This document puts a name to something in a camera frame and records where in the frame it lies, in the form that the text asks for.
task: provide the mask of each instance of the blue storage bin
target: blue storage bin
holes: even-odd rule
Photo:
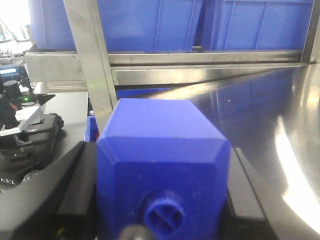
[[[157,240],[216,239],[229,158],[190,101],[121,99],[97,142],[98,238],[144,224]]]
[[[38,49],[76,49],[63,0],[29,0],[29,9]]]
[[[189,52],[202,0],[98,0],[111,51]]]
[[[172,88],[163,87],[163,88],[144,88],[144,89],[121,89],[116,91],[116,97],[118,99],[122,99],[122,98],[132,97],[132,96],[141,95],[141,94],[150,94],[155,92],[166,91],[170,89]]]
[[[205,7],[206,50],[301,50],[313,0],[206,0]]]
[[[109,51],[192,50],[203,0],[98,0]],[[39,49],[75,50],[63,0],[29,0]]]

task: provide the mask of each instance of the blue plastic crate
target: blue plastic crate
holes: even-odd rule
[[[98,0],[109,51],[192,50],[203,0]],[[39,49],[75,50],[63,0],[29,0]]]
[[[301,50],[313,0],[205,0],[201,46],[211,51]]]
[[[145,89],[121,89],[116,91],[116,97],[118,99],[122,98],[127,98],[127,97],[132,97],[136,95],[141,95],[141,94],[150,94],[150,93],[155,93],[155,92],[161,92],[161,91],[166,91],[170,90],[172,88],[170,87],[163,87],[163,88],[145,88]]]
[[[63,0],[29,0],[32,38],[39,49],[75,50]]]
[[[98,0],[111,51],[189,52],[202,0]]]
[[[157,240],[215,239],[229,158],[190,101],[121,99],[97,142],[98,238],[144,224]]]

